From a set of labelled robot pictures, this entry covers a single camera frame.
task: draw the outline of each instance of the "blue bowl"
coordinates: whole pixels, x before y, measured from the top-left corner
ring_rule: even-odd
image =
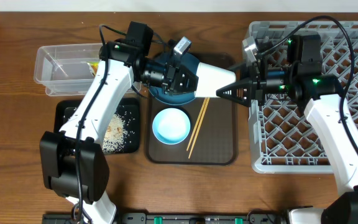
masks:
[[[178,144],[186,139],[190,132],[190,120],[187,114],[176,108],[160,111],[153,120],[154,136],[164,144]]]

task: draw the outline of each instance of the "white lattice crate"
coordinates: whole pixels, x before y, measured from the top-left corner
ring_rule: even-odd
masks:
[[[284,38],[302,22],[253,22],[246,37],[258,41]],[[356,57],[355,75],[347,94],[352,119],[358,127],[358,21],[341,22],[352,40]],[[321,36],[323,74],[336,75],[345,86],[350,72],[350,52],[340,29],[333,22],[317,21],[302,30],[315,30]],[[272,67],[286,65],[287,43],[269,56]],[[285,95],[269,98],[285,99]],[[265,106],[252,102],[249,110],[252,167],[259,173],[332,173],[324,149],[311,125],[291,101],[267,99]]]

